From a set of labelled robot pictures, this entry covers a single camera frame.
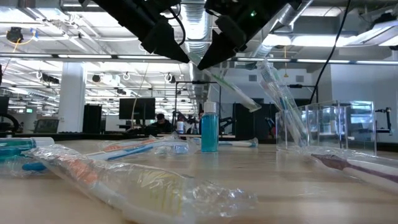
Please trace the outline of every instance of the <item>wooden table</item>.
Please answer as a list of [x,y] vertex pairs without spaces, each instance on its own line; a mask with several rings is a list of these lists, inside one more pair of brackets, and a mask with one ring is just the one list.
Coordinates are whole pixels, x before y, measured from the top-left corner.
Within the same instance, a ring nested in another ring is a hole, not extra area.
[[[89,153],[97,150],[98,142],[64,144]],[[135,161],[257,193],[257,210],[224,223],[398,223],[398,195],[276,152],[275,146],[222,148],[217,154]],[[92,201],[57,177],[0,179],[0,202],[1,223],[126,223],[117,211]]]

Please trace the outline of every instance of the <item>computer monitor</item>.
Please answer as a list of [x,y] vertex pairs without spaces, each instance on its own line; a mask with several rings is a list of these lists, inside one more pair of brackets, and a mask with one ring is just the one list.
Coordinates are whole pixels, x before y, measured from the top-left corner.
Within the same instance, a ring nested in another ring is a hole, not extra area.
[[7,114],[8,101],[9,101],[8,96],[0,96],[0,113],[1,114]]
[[[119,101],[119,119],[131,119],[135,98],[124,98]],[[134,108],[134,119],[155,119],[155,98],[137,98]]]

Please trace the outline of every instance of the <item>acrylic box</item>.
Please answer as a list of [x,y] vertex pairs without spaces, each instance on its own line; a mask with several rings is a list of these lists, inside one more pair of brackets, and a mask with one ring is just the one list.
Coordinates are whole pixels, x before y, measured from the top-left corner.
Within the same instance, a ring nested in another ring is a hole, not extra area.
[[[289,133],[285,110],[276,114],[277,148],[293,150],[298,145]],[[303,140],[307,146],[352,149],[376,155],[376,119],[373,102],[330,101],[298,107],[303,121]]]

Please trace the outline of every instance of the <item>metal frame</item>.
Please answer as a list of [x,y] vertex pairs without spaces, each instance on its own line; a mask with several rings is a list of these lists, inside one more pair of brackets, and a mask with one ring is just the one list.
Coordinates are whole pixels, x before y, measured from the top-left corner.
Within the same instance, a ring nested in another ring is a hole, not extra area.
[[[177,92],[178,92],[178,84],[180,83],[191,83],[193,85],[206,85],[206,84],[217,84],[219,86],[219,96],[218,96],[218,129],[220,130],[220,119],[221,119],[221,86],[220,84],[218,84],[217,82],[203,82],[203,81],[192,81],[192,82],[188,82],[188,81],[180,81],[180,82],[175,82],[175,102],[174,102],[174,110],[177,110]],[[176,115],[175,113],[173,113],[173,119],[172,119],[172,126],[173,129],[175,129],[175,124],[176,124]]]

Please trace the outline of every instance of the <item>bottle cap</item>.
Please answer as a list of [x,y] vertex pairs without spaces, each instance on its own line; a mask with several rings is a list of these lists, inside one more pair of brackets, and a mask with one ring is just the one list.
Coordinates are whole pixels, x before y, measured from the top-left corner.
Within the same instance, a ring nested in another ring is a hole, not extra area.
[[32,138],[35,143],[36,147],[42,147],[42,146],[51,146],[54,145],[54,139],[52,138]]
[[205,102],[205,113],[217,113],[217,103]]

